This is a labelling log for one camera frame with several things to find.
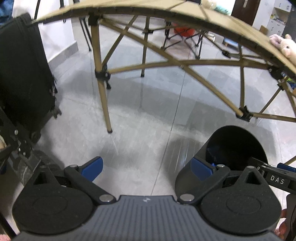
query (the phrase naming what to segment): black suitcase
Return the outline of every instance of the black suitcase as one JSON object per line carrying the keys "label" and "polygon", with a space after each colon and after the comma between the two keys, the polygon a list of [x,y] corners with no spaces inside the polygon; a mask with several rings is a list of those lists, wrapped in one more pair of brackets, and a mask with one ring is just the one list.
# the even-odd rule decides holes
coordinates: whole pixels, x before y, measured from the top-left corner
{"label": "black suitcase", "polygon": [[0,102],[15,125],[38,135],[49,111],[61,113],[39,28],[30,22],[25,13],[0,26]]}

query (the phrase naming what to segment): round black cover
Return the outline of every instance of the round black cover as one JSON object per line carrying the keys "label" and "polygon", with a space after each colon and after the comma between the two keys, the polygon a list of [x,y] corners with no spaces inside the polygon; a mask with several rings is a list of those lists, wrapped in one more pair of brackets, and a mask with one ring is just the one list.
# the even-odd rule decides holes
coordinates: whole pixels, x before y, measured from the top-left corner
{"label": "round black cover", "polygon": [[202,199],[201,212],[212,225],[230,234],[256,235],[272,230],[279,220],[281,205],[268,186],[260,186],[214,190]]}
{"label": "round black cover", "polygon": [[79,227],[92,210],[90,197],[82,191],[40,184],[21,192],[12,213],[21,231],[53,235]]}

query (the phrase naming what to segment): black trash can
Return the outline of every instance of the black trash can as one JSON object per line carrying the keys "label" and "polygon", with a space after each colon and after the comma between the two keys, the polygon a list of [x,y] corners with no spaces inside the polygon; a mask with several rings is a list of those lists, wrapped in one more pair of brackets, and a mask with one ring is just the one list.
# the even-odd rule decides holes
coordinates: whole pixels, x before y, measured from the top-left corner
{"label": "black trash can", "polygon": [[263,147],[250,132],[238,126],[221,127],[179,172],[175,182],[177,197],[213,174],[218,164],[228,166],[236,180],[250,157],[268,163]]}

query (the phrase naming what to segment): wooden door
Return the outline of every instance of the wooden door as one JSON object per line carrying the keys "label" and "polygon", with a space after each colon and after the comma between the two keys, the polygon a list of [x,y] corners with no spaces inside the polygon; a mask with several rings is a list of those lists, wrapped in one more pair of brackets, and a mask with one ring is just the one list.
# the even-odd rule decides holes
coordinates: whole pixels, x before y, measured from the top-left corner
{"label": "wooden door", "polygon": [[260,0],[236,0],[231,15],[252,26],[259,3]]}

